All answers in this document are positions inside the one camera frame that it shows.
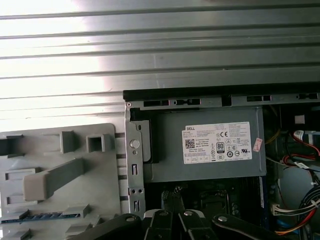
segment cable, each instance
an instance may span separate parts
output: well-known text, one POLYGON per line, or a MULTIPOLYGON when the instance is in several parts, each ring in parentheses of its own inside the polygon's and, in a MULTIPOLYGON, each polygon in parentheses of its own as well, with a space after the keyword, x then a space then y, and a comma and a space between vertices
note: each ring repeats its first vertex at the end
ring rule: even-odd
POLYGON ((311 202, 311 204, 309 206, 303 207, 303 208, 299 208, 299 209, 295 209, 295 210, 287 210, 287 209, 281 209, 279 207, 275 207, 274 209, 280 213, 280 215, 284 215, 284 216, 298 216, 298 215, 302 215, 302 214, 307 214, 308 212, 312 211, 315 208, 318 208, 318 205, 320 204, 320 199, 315 201, 315 202, 311 202))
POLYGON ((318 153, 318 156, 320 156, 320 150, 319 150, 316 146, 313 146, 313 145, 311 145, 311 144, 308 144, 308 143, 300 140, 299 138, 297 138, 297 137, 296 137, 294 134, 292 134, 292 133, 291 133, 291 137, 292 137, 296 142, 301 143, 301 144, 303 144, 303 145, 305 145, 305 146, 308 146, 308 147, 310 147, 310 148, 313 148, 313 149, 318 153))
POLYGON ((277 137, 279 137, 280 133, 281 133, 281 129, 279 128, 272 137, 270 137, 267 141, 265 141, 265 144, 272 143, 274 140, 277 139, 277 137))
MULTIPOLYGON (((307 194, 304 196, 303 200, 301 201, 299 207, 302 208, 302 207, 310 204, 312 202, 312 200, 315 201, 318 199, 320 199, 320 185, 314 186, 312 189, 310 189, 307 192, 307 194)), ((308 223, 299 230, 299 239, 300 240, 304 240, 304 239, 312 240, 313 239, 313 234, 312 234, 311 228, 308 223)))
POLYGON ((288 230, 286 230, 286 231, 275 231, 275 233, 277 233, 278 235, 281 235, 281 236, 282 236, 282 235, 291 233, 291 232, 293 232, 293 231, 295 231, 295 230, 303 227, 303 226, 304 226, 305 224, 307 224, 308 221, 313 217, 313 215, 315 214, 315 212, 316 212, 316 209, 313 209, 313 210, 305 217, 305 219, 304 219, 301 223, 299 223, 297 226, 295 226, 295 227, 293 227, 293 228, 291 228, 291 229, 288 229, 288 230))
POLYGON ((282 165, 282 166, 287 166, 286 164, 283 164, 283 163, 281 163, 281 162, 279 162, 279 161, 273 160, 273 159, 272 159, 271 157, 269 157, 269 156, 266 156, 265 158, 268 159, 269 161, 272 161, 272 162, 276 163, 276 164, 279 164, 279 165, 282 165))
MULTIPOLYGON (((275 107, 272 106, 272 105, 269 105, 269 107, 270 107, 271 111, 274 113, 275 118, 276 118, 276 121, 278 121, 278 113, 277 113, 277 110, 276 110, 275 107)), ((277 137, 279 137, 280 133, 281 133, 281 129, 278 128, 277 131, 275 132, 275 134, 274 134, 272 137, 270 137, 268 140, 265 141, 265 144, 267 145, 267 144, 272 143, 274 140, 277 139, 277 137)))

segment white label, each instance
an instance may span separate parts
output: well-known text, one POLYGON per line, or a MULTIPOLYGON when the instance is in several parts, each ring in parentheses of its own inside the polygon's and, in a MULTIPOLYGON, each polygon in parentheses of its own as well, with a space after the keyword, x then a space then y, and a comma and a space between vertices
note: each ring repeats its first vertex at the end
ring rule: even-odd
POLYGON ((303 141, 304 134, 305 134, 305 131, 297 130, 297 131, 294 132, 293 135, 294 135, 297 139, 303 141))
POLYGON ((261 148, 261 145, 262 145, 262 142, 263 142, 263 140, 262 139, 260 139, 260 138, 256 138, 256 140, 255 140, 255 143, 254 143, 254 146, 253 146, 253 151, 255 151, 255 152, 260 152, 260 148, 261 148))
POLYGON ((250 123, 186 126, 182 131, 184 164, 252 159, 250 123))
POLYGON ((303 164, 302 162, 295 161, 294 164, 297 165, 301 169, 309 169, 309 167, 307 165, 303 164))

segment qr code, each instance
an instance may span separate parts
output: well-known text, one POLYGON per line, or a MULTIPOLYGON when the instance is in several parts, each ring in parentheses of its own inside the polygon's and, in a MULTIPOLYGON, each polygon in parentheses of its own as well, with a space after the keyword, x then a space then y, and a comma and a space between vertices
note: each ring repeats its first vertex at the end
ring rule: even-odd
POLYGON ((186 139, 185 140, 185 148, 186 149, 194 149, 195 146, 195 140, 194 139, 186 139))

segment wire bundle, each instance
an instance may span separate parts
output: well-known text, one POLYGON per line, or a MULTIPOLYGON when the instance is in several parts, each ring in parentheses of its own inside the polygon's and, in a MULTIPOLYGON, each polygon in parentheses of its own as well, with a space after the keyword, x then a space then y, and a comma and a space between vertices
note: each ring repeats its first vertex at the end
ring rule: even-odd
POLYGON ((311 202, 311 204, 309 204, 306 207, 302 207, 296 210, 286 210, 286 209, 281 209, 279 207, 274 207, 275 212, 277 213, 277 215, 281 215, 281 216, 299 216, 299 215, 303 215, 303 214, 307 214, 309 212, 311 212, 312 210, 315 210, 318 205, 320 205, 320 199, 314 202, 311 202))
MULTIPOLYGON (((320 186, 315 186, 312 188, 303 198, 303 200, 300 203, 300 208, 303 208, 305 206, 308 206, 312 201, 318 201, 320 199, 320 186)), ((299 238, 301 240, 312 240, 313 239, 313 233, 311 231, 311 228, 308 224, 308 222, 303 225, 303 227, 299 231, 299 238)))
MULTIPOLYGON (((285 155, 282 158, 282 162, 279 162, 279 164, 286 165, 288 167, 296 167, 295 164, 289 163, 289 160, 292 160, 292 162, 296 162, 294 158, 302 158, 302 159, 308 159, 308 160, 317 160, 317 158, 320 157, 320 150, 311 145, 308 144, 299 138, 297 138, 292 132, 288 132, 286 137, 285 137, 285 145, 286 145, 286 151, 287 155, 285 155), (314 150, 314 154, 311 155, 305 155, 305 154, 298 154, 298 153, 290 153, 289 150, 289 144, 288 140, 289 137, 292 137, 294 141, 297 143, 303 144, 304 146, 307 146, 309 148, 312 148, 314 150)), ((276 231, 278 235, 286 235, 288 233, 294 232, 295 230, 299 229, 299 238, 300 240, 312 240, 313 239, 313 234, 311 231, 311 228, 309 226, 309 222, 311 218, 315 215, 318 205, 320 204, 320 181, 318 176, 315 174, 315 170, 312 170, 310 168, 305 168, 309 172, 312 178, 312 182, 316 183, 317 185, 314 185, 314 188, 312 188, 303 198, 301 201, 301 204, 299 206, 299 209, 296 210, 286 210, 286 209, 281 209, 279 207, 275 207, 274 210, 278 215, 282 216, 298 216, 298 221, 297 224, 286 230, 282 231, 276 231)))
POLYGON ((286 235, 295 230, 301 229, 299 236, 301 240, 312 239, 312 232, 308 224, 311 218, 315 215, 318 204, 320 203, 320 186, 312 188, 303 198, 300 203, 299 209, 297 210, 285 210, 280 208, 275 208, 281 215, 286 216, 298 216, 298 223, 290 228, 283 231, 276 231, 278 235, 286 235))

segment connector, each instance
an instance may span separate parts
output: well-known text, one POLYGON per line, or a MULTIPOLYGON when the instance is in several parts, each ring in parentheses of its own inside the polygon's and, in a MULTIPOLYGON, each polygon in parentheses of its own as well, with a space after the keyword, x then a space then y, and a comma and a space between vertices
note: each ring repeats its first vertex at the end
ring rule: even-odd
POLYGON ((273 203, 273 204, 270 205, 271 214, 272 214, 273 216, 278 216, 278 215, 280 215, 278 212, 276 212, 276 208, 280 208, 280 205, 279 205, 279 204, 275 204, 275 203, 273 203))

